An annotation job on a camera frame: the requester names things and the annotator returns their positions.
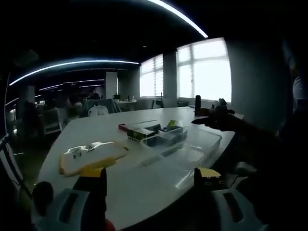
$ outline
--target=window blind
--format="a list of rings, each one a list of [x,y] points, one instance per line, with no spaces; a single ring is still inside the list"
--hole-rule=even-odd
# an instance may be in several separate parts
[[[231,70],[223,38],[178,48],[178,97],[231,102]]]
[[[164,95],[163,55],[141,64],[140,97],[160,97]]]

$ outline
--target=white window frame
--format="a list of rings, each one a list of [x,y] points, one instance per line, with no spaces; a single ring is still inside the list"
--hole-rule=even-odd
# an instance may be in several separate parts
[[[214,38],[214,39],[210,39],[211,41],[218,41],[218,40],[222,40],[223,38]],[[185,45],[185,46],[182,46],[182,47],[179,47],[178,49],[180,48],[183,48],[183,47],[188,47],[189,48],[189,51],[190,51],[190,59],[187,60],[187,61],[184,61],[184,62],[179,62],[179,54],[177,52],[176,54],[176,58],[177,58],[177,98],[180,100],[180,99],[183,99],[183,100],[189,100],[189,99],[194,99],[195,98],[195,91],[194,91],[194,64],[197,63],[197,62],[202,62],[202,61],[206,61],[206,60],[209,60],[209,61],[212,61],[212,60],[228,60],[229,61],[229,56],[228,56],[228,52],[226,53],[226,55],[223,55],[223,56],[218,56],[218,57],[206,57],[206,58],[198,58],[198,59],[194,59],[193,57],[193,46],[194,45],[198,45],[198,44],[202,44],[204,42],[209,42],[209,39],[207,40],[203,40],[203,41],[200,41],[200,42],[196,42],[196,43],[191,43],[191,44],[188,44],[188,45]],[[191,66],[191,72],[192,72],[192,75],[191,75],[191,82],[192,82],[192,92],[191,92],[191,97],[180,97],[180,77],[179,77],[179,69],[181,66],[186,66],[186,65],[190,65]],[[212,100],[212,99],[201,99],[202,101],[207,101],[207,102],[216,102],[218,101],[218,99],[216,100]]]
[[[156,67],[156,59],[159,58],[160,56],[162,56],[163,64],[162,64],[161,67]],[[150,60],[153,60],[153,62],[154,62],[154,67],[153,67],[153,69],[152,69],[152,70],[149,70],[149,71],[146,71],[146,72],[142,72],[142,64],[144,64],[144,63],[146,63],[146,62],[148,62],[148,61],[150,61]],[[158,55],[158,56],[155,56],[155,57],[153,57],[153,58],[151,58],[151,59],[149,59],[149,60],[143,62],[142,64],[141,64],[141,67],[140,67],[140,77],[139,77],[139,93],[140,93],[140,98],[161,98],[161,97],[163,97],[163,96],[164,96],[164,56],[163,56],[163,54],[160,54],[160,55]],[[155,81],[155,80],[156,80],[156,74],[157,74],[157,72],[160,72],[160,71],[162,71],[162,73],[163,73],[163,90],[162,90],[162,92],[161,92],[161,95],[156,95],[156,96],[141,96],[141,84],[140,84],[140,80],[141,80],[142,76],[153,72],[153,73],[154,73],[154,81]],[[156,89],[156,83],[154,83],[154,92],[156,92],[155,89]]]

